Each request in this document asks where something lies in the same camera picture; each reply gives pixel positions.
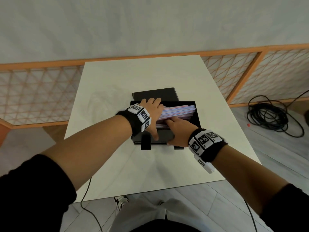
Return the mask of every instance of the orange wooden frame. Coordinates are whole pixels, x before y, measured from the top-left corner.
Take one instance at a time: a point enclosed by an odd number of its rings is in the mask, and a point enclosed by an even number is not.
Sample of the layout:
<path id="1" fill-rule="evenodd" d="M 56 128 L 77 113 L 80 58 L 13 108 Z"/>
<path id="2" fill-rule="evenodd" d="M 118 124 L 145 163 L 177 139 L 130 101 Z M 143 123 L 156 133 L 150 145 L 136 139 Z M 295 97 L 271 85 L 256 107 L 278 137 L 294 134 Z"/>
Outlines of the orange wooden frame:
<path id="1" fill-rule="evenodd" d="M 82 66 L 86 62 L 95 61 L 109 61 L 109 60 L 123 60 L 123 59 L 136 59 L 136 58 L 157 58 L 157 57 L 172 57 L 172 56 L 187 56 L 187 55 L 200 55 L 201 57 L 215 56 L 215 55 L 228 55 L 228 54 L 242 54 L 242 53 L 252 53 L 257 52 L 256 57 L 253 59 L 251 64 L 245 70 L 231 93 L 226 99 L 226 102 L 230 107 L 246 106 L 247 103 L 243 104 L 230 104 L 245 82 L 249 79 L 251 74 L 254 72 L 259 63 L 263 60 L 264 56 L 269 51 L 278 50 L 293 50 L 293 49 L 303 49 L 309 48 L 309 43 L 305 44 L 290 44 L 290 45 L 270 45 L 270 46 L 259 46 L 259 47 L 249 47 L 249 48 L 236 48 L 236 49 L 223 49 L 223 50 L 211 50 L 211 51 L 196 51 L 196 52 L 186 52 L 186 53 L 172 53 L 172 54 L 156 54 L 156 55 L 142 55 L 142 56 L 128 56 L 128 57 L 114 57 L 114 58 L 93 58 L 93 59 L 74 59 L 74 60 L 60 60 L 60 61 L 47 61 L 47 62 L 24 62 L 24 63 L 8 63 L 0 64 L 0 70 L 23 70 L 32 68 L 48 68 L 48 67 L 63 67 L 63 66 Z M 280 100 L 282 102 L 289 102 L 293 99 Z M 299 101 L 309 100 L 309 97 L 300 98 Z M 51 123 L 40 123 L 40 124 L 29 124 L 29 125 L 17 125 L 14 126 L 2 119 L 0 119 L 0 124 L 10 128 L 29 128 L 29 127 L 43 127 L 52 125 L 63 125 L 67 124 L 68 121 L 61 122 L 51 122 Z"/>

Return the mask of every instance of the black sleeve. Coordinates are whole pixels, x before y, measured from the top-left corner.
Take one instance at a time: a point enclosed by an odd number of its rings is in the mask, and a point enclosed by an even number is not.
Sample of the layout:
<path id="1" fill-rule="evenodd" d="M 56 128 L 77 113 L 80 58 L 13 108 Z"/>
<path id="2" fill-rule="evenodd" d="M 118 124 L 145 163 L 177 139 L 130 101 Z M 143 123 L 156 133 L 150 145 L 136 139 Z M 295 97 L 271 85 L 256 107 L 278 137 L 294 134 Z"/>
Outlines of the black sleeve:
<path id="1" fill-rule="evenodd" d="M 0 198 L 2 228 L 59 231 L 63 214 L 75 201 L 76 192 L 58 164 L 36 155 L 0 177 Z"/>
<path id="2" fill-rule="evenodd" d="M 260 218 L 273 231 L 304 231 L 308 227 L 309 195 L 292 184 L 283 187 L 263 208 Z"/>

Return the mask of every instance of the white pants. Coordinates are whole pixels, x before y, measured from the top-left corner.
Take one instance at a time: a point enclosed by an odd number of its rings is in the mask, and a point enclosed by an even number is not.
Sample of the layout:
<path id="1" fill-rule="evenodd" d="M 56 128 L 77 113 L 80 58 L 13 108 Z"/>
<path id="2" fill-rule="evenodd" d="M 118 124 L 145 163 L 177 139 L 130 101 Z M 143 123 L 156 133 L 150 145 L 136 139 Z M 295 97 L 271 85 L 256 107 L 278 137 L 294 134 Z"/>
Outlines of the white pants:
<path id="1" fill-rule="evenodd" d="M 177 199 L 169 199 L 160 206 L 143 199 L 131 200 L 116 216 L 110 232 L 129 232 L 152 220 L 165 219 L 165 215 L 170 221 L 187 224 L 202 232 L 210 232 L 202 219 Z"/>

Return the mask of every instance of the shoe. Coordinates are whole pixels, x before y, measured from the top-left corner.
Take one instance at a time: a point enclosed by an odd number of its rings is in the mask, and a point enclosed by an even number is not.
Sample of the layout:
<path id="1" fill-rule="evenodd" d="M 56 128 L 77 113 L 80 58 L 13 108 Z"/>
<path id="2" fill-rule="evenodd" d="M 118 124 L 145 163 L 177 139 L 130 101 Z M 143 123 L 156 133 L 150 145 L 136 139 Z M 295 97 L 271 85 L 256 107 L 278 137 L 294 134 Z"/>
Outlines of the shoe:
<path id="1" fill-rule="evenodd" d="M 118 211 L 120 211 L 126 203 L 129 203 L 129 199 L 126 195 L 114 197 L 115 203 L 117 205 Z"/>

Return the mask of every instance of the white table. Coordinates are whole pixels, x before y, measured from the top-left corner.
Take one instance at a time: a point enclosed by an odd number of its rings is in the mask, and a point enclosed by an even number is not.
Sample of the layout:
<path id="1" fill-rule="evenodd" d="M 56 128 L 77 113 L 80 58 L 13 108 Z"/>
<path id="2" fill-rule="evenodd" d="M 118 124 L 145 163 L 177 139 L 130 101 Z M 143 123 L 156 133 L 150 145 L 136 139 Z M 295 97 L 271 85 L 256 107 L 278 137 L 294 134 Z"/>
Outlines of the white table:
<path id="1" fill-rule="evenodd" d="M 198 55 L 87 62 L 65 138 L 128 107 L 133 92 L 175 87 L 180 101 L 195 101 L 201 126 L 259 162 L 247 138 Z M 185 148 L 152 146 L 141 151 L 124 142 L 92 177 L 84 200 L 223 180 L 207 173 Z M 81 201 L 88 182 L 77 191 Z"/>

